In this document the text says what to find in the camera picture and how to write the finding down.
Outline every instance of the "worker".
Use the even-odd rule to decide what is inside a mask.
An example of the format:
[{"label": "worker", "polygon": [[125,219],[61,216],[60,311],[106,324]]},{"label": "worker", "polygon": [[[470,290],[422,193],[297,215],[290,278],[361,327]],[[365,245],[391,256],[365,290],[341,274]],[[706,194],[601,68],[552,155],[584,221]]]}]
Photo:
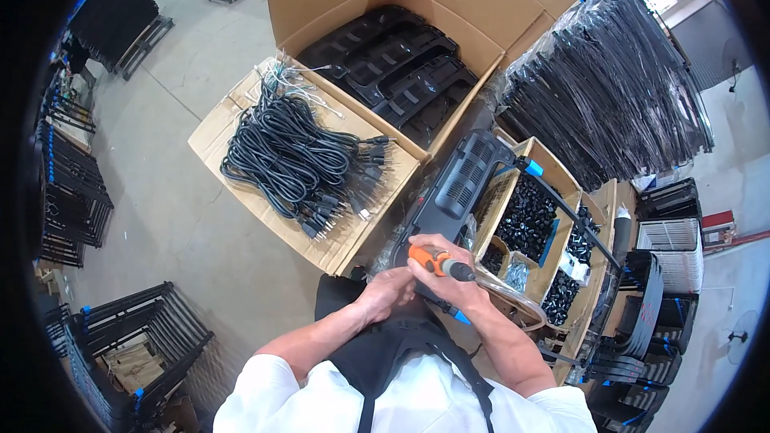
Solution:
[{"label": "worker", "polygon": [[[440,235],[409,242],[474,264]],[[470,320],[502,384],[482,378],[414,298],[415,279]],[[596,431],[583,392],[556,386],[534,342],[475,282],[435,276],[412,258],[369,284],[324,274],[315,315],[246,362],[215,433]]]}]

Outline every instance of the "vent grille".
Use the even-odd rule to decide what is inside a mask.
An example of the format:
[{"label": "vent grille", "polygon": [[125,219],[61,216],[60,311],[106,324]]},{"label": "vent grille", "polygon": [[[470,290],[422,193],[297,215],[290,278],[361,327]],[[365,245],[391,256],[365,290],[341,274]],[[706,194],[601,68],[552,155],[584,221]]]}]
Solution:
[{"label": "vent grille", "polygon": [[470,149],[470,153],[487,163],[492,159],[494,149],[490,148],[488,144],[484,144],[481,141],[476,141],[474,146]]},{"label": "vent grille", "polygon": [[462,207],[468,207],[470,205],[470,199],[473,197],[473,192],[463,186],[460,182],[454,181],[447,191],[447,196],[450,199],[456,200]]}]

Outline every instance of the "blue clip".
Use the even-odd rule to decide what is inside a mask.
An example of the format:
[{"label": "blue clip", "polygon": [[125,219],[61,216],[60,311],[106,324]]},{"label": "blue clip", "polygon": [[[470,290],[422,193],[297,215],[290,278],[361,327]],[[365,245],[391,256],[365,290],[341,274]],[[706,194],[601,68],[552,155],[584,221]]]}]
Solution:
[{"label": "blue clip", "polygon": [[642,411],[641,413],[639,413],[638,415],[636,415],[636,416],[635,416],[635,417],[633,417],[632,419],[630,419],[630,420],[626,420],[626,421],[623,421],[623,426],[626,426],[626,425],[628,425],[628,424],[629,424],[629,423],[631,423],[632,421],[636,421],[636,420],[640,419],[641,417],[645,416],[646,414],[647,414],[647,411]]},{"label": "blue clip", "polygon": [[470,321],[468,320],[468,318],[466,318],[465,314],[463,314],[463,312],[460,311],[459,309],[457,310],[457,313],[454,315],[454,319],[456,319],[458,322],[470,324]]},{"label": "blue clip", "polygon": [[675,297],[674,301],[676,301],[676,308],[679,311],[679,320],[681,321],[681,326],[685,326],[685,315],[681,312],[681,303],[679,302],[679,298]]},{"label": "blue clip", "polygon": [[140,388],[136,390],[136,393],[134,393],[134,395],[136,395],[136,403],[134,404],[134,411],[138,411],[140,409],[140,400],[144,395],[144,390]]},{"label": "blue clip", "polygon": [[530,163],[525,169],[527,173],[529,173],[532,176],[542,176],[543,175],[543,168],[540,167],[538,163],[530,159]]}]

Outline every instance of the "apron strap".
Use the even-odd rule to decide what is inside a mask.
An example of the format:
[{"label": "apron strap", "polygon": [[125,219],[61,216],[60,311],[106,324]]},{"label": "apron strap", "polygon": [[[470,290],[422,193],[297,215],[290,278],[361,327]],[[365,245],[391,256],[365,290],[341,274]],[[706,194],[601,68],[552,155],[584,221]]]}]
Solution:
[{"label": "apron strap", "polygon": [[[316,294],[316,321],[355,301],[366,284],[346,277],[322,274]],[[476,370],[467,351],[457,346],[429,307],[420,300],[406,307],[394,308],[390,318],[359,333],[334,351],[329,360],[363,396],[358,433],[371,433],[374,401],[385,391],[410,352],[437,354],[451,361],[470,384],[486,420],[486,430],[492,428],[494,390]]]}]

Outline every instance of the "black power cord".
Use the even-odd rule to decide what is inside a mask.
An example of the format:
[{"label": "black power cord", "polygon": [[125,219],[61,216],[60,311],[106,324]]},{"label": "black power cord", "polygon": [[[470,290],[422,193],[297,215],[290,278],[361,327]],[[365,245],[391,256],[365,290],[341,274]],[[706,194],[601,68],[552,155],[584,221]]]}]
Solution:
[{"label": "black power cord", "polygon": [[326,238],[348,210],[368,219],[390,160],[388,136],[361,140],[320,127],[301,97],[262,81],[259,102],[243,111],[219,171],[258,188],[270,206],[310,238]]}]

